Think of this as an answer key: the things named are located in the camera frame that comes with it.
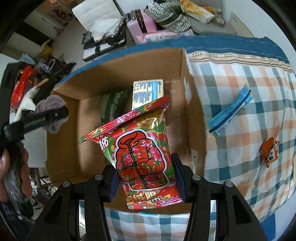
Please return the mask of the person's left hand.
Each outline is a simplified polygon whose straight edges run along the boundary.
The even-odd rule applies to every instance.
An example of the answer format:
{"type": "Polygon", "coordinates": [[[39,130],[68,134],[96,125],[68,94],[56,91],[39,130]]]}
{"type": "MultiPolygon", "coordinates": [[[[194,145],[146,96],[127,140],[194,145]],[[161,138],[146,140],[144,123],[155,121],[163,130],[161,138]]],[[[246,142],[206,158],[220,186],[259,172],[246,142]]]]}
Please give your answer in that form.
{"type": "Polygon", "coordinates": [[[30,168],[28,165],[29,154],[26,149],[21,154],[22,166],[16,164],[11,167],[10,155],[7,149],[4,149],[1,156],[1,202],[7,203],[11,192],[8,189],[18,189],[24,197],[30,199],[33,195],[33,189],[30,179],[30,168]]]}

